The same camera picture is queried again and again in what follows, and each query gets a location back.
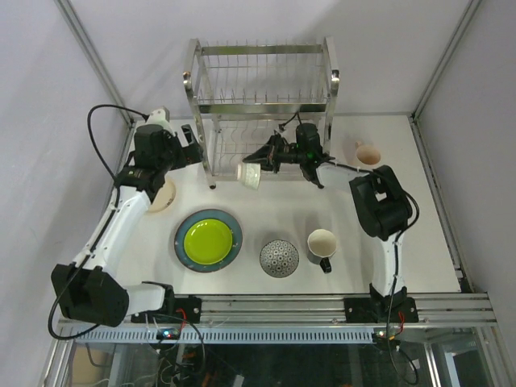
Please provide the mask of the teal patterned white bowl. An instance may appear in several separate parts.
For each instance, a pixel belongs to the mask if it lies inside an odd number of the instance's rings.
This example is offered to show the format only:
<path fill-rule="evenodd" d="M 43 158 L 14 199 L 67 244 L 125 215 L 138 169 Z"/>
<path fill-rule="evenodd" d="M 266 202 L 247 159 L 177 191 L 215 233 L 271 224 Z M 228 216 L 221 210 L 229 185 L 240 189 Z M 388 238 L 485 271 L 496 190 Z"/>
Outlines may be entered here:
<path fill-rule="evenodd" d="M 261 178 L 261 167 L 256 163 L 241 162 L 237 165 L 236 178 L 244 187 L 258 190 Z"/>

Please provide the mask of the stainless steel dish rack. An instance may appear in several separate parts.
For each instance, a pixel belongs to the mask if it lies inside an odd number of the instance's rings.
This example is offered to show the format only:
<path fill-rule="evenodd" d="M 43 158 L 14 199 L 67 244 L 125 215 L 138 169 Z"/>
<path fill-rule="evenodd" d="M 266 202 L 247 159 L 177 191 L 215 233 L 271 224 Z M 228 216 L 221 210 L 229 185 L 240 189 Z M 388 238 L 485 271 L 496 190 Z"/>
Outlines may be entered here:
<path fill-rule="evenodd" d="M 211 189 L 234 180 L 239 161 L 279 124 L 293 141 L 300 122 L 313 123 L 323 151 L 331 149 L 340 71 L 330 36 L 309 43 L 209 45 L 191 39 L 182 77 Z"/>

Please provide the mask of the black mug cream inside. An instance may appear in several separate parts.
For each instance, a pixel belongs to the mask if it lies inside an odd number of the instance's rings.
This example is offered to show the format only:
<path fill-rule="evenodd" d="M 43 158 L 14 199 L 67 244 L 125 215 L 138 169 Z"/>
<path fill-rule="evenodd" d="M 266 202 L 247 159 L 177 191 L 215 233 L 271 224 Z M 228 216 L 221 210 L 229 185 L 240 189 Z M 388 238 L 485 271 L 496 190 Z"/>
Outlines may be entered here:
<path fill-rule="evenodd" d="M 337 250 L 335 235 L 326 229 L 317 229 L 309 234 L 306 243 L 309 262 L 317 264 L 325 274 L 330 273 L 331 258 Z"/>

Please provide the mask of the dark blue patterned bowl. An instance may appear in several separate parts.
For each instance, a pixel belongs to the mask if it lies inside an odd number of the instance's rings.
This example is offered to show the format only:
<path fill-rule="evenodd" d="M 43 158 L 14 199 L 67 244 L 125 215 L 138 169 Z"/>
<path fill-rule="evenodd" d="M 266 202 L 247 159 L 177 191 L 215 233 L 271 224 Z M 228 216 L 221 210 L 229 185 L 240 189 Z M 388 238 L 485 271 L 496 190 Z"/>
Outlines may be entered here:
<path fill-rule="evenodd" d="M 288 241 L 275 239 L 265 244 L 259 255 L 260 266 L 274 278 L 285 278 L 298 268 L 298 250 Z"/>

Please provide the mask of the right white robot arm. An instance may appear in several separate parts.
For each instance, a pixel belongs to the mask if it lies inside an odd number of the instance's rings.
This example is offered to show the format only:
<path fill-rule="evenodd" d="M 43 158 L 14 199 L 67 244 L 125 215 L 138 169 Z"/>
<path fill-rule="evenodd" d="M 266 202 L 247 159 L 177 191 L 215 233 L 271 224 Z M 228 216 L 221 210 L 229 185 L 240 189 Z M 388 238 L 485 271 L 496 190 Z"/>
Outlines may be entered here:
<path fill-rule="evenodd" d="M 379 251 L 373 254 L 370 300 L 365 309 L 378 321 L 386 321 L 408 299 L 401 276 L 401 244 L 403 234 L 412 226 L 409 220 L 418 219 L 417 202 L 388 165 L 367 170 L 335 161 L 323 151 L 313 123 L 298 124 L 295 135 L 293 143 L 278 132 L 271 135 L 240 161 L 237 180 L 257 189 L 262 172 L 278 173 L 283 164 L 295 164 L 305 180 L 318 188 L 349 192 L 362 230 L 379 243 Z"/>

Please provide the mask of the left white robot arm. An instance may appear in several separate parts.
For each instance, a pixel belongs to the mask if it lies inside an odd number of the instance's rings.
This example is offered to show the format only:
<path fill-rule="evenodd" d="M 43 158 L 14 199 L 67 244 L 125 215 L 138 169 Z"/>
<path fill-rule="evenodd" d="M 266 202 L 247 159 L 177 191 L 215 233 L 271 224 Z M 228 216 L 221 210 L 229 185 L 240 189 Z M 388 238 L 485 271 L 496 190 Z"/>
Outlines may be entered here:
<path fill-rule="evenodd" d="M 114 178 L 115 202 L 73 262 L 58 264 L 52 271 L 56 292 L 52 308 L 64 317 L 116 327 L 128 315 L 160 310 L 171 302 L 171 286 L 151 281 L 121 285 L 117 272 L 131 233 L 164 186 L 166 174 L 202 161 L 202 147 L 192 127 L 184 124 L 181 130 L 184 144 L 158 123 L 136 129 L 135 148 Z"/>

